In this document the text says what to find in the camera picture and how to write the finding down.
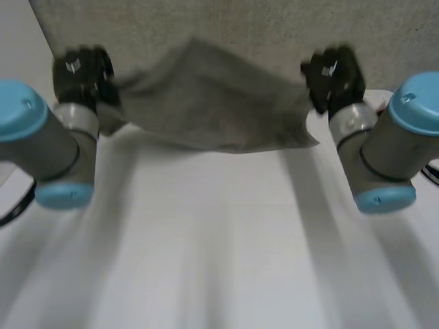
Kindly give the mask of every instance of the cylindrical joint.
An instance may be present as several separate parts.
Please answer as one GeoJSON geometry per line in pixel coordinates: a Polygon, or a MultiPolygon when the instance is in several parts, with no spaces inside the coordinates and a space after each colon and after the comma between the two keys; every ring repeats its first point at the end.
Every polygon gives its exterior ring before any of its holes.
{"type": "Polygon", "coordinates": [[[361,150],[371,171],[391,180],[408,180],[438,155],[439,138],[410,132],[385,111],[361,150]]]}
{"type": "Polygon", "coordinates": [[[0,154],[36,180],[67,172],[79,156],[75,139],[29,86],[0,81],[0,154]]]}
{"type": "Polygon", "coordinates": [[[94,191],[99,123],[91,109],[76,103],[62,103],[54,112],[78,144],[79,156],[62,177],[38,182],[35,198],[41,206],[52,209],[83,207],[94,191]]]}
{"type": "Polygon", "coordinates": [[[376,122],[375,111],[364,103],[342,108],[329,121],[355,203],[366,214],[402,209],[416,199],[409,180],[393,182],[375,175],[361,159],[361,147],[376,122]]]}
{"type": "Polygon", "coordinates": [[[359,150],[369,133],[352,135],[338,149],[358,209],[365,214],[382,214],[408,207],[416,200],[416,191],[410,180],[387,180],[364,165],[359,150]]]}
{"type": "Polygon", "coordinates": [[[339,146],[349,136],[371,130],[377,122],[377,114],[365,103],[342,108],[329,121],[334,143],[339,146]]]}
{"type": "Polygon", "coordinates": [[[415,75],[393,95],[362,147],[371,170],[393,180],[415,176],[439,158],[439,73],[415,75]]]}
{"type": "Polygon", "coordinates": [[[54,114],[68,130],[83,132],[97,141],[99,121],[91,109],[76,103],[61,103],[54,108],[54,114]]]}

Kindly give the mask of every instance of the black cable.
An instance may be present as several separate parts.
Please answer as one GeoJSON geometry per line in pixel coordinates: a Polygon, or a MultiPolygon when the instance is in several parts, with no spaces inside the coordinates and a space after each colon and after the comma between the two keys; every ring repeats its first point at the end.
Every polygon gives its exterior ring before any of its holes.
{"type": "Polygon", "coordinates": [[[432,184],[439,186],[439,169],[435,168],[431,164],[426,165],[420,171],[425,178],[427,178],[432,184]]]}
{"type": "Polygon", "coordinates": [[[6,216],[0,218],[0,227],[9,224],[11,221],[16,219],[18,216],[23,214],[23,212],[29,207],[29,205],[35,199],[35,188],[36,181],[32,184],[31,188],[28,190],[26,195],[21,199],[19,204],[17,204],[6,216]]]}

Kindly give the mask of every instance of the white surface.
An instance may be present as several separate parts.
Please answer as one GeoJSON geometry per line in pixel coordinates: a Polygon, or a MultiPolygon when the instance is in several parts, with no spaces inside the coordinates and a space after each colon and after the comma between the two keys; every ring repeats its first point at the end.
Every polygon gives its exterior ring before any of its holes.
{"type": "Polygon", "coordinates": [[[87,210],[0,230],[0,326],[437,328],[439,191],[415,178],[415,206],[362,216],[309,127],[312,150],[248,155],[101,139],[87,210]]]}

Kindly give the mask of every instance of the gray wall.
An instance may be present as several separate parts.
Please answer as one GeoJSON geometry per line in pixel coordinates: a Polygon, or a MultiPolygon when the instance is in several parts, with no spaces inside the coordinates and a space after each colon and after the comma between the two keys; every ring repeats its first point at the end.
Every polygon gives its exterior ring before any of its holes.
{"type": "Polygon", "coordinates": [[[369,88],[439,69],[437,0],[31,0],[53,51],[99,43],[115,69],[153,62],[198,34],[298,80],[315,49],[347,41],[369,88]]]}

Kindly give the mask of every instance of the light blue joint cover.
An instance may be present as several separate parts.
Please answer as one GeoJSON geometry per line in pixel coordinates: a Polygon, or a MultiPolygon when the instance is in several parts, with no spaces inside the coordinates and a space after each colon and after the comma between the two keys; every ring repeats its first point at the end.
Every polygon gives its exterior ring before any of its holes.
{"type": "Polygon", "coordinates": [[[13,142],[39,131],[49,109],[34,89],[16,80],[0,80],[0,142],[13,142]]]}
{"type": "Polygon", "coordinates": [[[376,188],[356,195],[354,200],[364,214],[386,214],[413,204],[416,190],[413,186],[376,188]]]}
{"type": "Polygon", "coordinates": [[[439,72],[409,78],[393,94],[388,110],[393,120],[411,132],[439,136],[439,72]]]}
{"type": "Polygon", "coordinates": [[[72,209],[87,206],[93,196],[94,187],[81,183],[53,183],[35,189],[38,204],[50,209],[72,209]]]}

